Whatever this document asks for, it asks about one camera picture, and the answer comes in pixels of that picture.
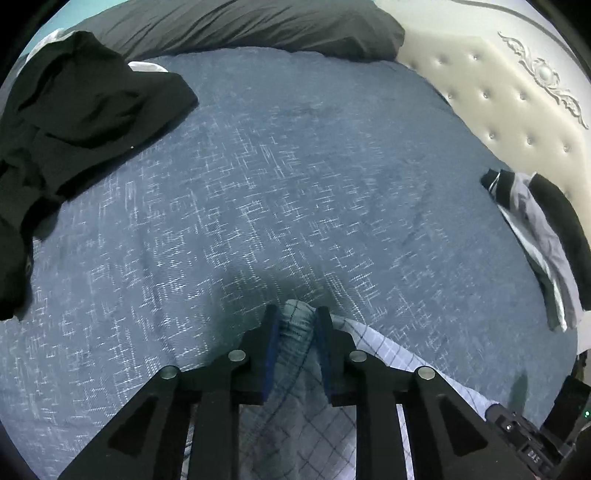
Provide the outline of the light blue plaid boxer shorts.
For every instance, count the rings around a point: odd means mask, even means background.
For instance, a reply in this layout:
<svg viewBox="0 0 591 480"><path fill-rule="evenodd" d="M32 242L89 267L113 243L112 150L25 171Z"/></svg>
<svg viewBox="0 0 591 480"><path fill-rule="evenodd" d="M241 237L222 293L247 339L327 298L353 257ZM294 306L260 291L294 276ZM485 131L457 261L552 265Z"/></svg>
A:
<svg viewBox="0 0 591 480"><path fill-rule="evenodd" d="M315 309L300 300L283 304L273 390L262 406L239 417L242 479L353 479L356 410L329 405L315 353Z"/></svg>

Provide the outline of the long dark grey pillow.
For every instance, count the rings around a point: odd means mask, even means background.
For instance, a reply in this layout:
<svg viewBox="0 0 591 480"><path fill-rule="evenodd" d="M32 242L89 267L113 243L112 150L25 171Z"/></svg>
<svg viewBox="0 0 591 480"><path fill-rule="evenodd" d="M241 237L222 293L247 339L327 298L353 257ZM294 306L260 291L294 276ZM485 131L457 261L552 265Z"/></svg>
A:
<svg viewBox="0 0 591 480"><path fill-rule="evenodd" d="M127 60L222 48L393 61L403 26L371 1L126 1L75 25Z"/></svg>

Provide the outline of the black white striped garment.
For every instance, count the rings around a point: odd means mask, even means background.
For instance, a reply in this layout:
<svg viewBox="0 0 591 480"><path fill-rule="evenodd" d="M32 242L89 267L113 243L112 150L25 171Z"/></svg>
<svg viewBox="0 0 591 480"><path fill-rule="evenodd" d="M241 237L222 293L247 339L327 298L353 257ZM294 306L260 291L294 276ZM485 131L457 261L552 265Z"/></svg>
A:
<svg viewBox="0 0 591 480"><path fill-rule="evenodd" d="M481 184L542 287L550 328L576 329L590 311L590 245L570 201L538 173L489 170Z"/></svg>

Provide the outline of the blue-grey textured bedspread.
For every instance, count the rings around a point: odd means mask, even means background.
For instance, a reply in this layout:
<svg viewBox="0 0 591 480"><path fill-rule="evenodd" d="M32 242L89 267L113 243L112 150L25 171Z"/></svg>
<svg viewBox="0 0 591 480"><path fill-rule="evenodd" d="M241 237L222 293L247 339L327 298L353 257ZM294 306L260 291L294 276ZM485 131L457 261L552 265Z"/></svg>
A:
<svg viewBox="0 0 591 480"><path fill-rule="evenodd" d="M162 366L191 369L301 300L541 423L570 373L481 177L502 163L392 62L163 57L198 107L63 205L1 326L1 420L54 479Z"/></svg>

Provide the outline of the cream tufted headboard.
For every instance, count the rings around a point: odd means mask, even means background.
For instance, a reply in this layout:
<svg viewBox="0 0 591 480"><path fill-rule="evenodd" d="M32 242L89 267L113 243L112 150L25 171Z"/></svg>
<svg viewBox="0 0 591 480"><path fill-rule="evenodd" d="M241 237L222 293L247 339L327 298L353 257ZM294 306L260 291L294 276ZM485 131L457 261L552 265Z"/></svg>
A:
<svg viewBox="0 0 591 480"><path fill-rule="evenodd" d="M557 185L590 223L590 82L550 28L483 1L380 1L399 61L431 82L513 170Z"/></svg>

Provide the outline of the black garment with yellow label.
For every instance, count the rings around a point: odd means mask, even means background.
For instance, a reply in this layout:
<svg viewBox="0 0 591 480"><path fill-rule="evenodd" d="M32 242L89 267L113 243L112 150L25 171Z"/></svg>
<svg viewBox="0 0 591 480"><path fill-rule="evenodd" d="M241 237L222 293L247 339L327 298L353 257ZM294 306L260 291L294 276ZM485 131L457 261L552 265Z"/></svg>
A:
<svg viewBox="0 0 591 480"><path fill-rule="evenodd" d="M89 32L24 65L1 117L2 319L26 302L39 225L197 104L181 76L135 71Z"/></svg>

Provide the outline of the grey sweatshirt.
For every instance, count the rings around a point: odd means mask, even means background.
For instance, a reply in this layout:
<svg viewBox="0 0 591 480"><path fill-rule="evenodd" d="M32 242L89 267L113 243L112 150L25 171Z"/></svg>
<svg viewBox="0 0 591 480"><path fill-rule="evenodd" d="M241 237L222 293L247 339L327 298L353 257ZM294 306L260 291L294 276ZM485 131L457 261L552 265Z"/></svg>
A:
<svg viewBox="0 0 591 480"><path fill-rule="evenodd" d="M27 64L37 53L39 53L45 46L57 43L60 41L64 41L68 39L71 35L74 34L74 31L67 32L63 28L58 28L51 32L50 34L46 35L43 39L35 44L32 50L28 53L24 64ZM130 61L127 63L127 66L134 72L144 72L144 73L167 73L167 70L153 62L145 62L145 61Z"/></svg>

